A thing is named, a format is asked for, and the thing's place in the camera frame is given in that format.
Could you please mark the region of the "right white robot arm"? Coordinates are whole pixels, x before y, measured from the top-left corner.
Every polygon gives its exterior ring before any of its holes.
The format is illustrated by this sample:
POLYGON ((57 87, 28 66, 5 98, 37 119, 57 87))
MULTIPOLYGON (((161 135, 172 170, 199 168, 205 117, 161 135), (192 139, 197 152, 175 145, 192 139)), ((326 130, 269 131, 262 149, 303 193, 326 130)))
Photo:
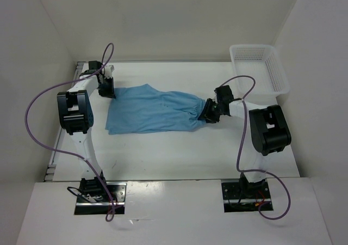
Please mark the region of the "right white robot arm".
POLYGON ((250 198, 264 186, 265 157, 283 151, 291 143, 287 122, 279 105, 261 106, 235 98, 228 85, 214 92, 215 98, 207 99, 198 120, 214 124, 222 115, 243 120, 236 168, 240 173, 239 193, 250 198))

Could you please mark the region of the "light blue shorts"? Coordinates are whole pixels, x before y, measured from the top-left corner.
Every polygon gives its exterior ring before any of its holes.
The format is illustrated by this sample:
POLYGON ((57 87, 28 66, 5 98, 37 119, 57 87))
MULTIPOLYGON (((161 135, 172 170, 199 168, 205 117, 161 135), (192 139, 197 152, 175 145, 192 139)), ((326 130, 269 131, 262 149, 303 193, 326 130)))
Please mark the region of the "light blue shorts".
POLYGON ((105 129, 110 135, 194 131, 206 124, 198 117, 206 101, 181 91, 158 91, 149 84, 115 88, 105 129))

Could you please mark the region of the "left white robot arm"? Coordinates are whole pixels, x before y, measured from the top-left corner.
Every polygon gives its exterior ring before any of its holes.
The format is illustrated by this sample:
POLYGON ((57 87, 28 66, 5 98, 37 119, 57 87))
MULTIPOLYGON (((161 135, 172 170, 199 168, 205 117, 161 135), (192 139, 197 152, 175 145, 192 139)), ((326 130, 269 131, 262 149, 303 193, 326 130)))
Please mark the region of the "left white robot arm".
POLYGON ((88 202, 100 202, 108 199, 109 188, 92 143, 94 115, 89 97, 97 90, 101 97, 115 98, 114 67, 103 67, 98 61, 90 61, 88 67, 71 89, 57 94, 57 102, 60 125, 70 135, 83 168, 79 195, 88 202))

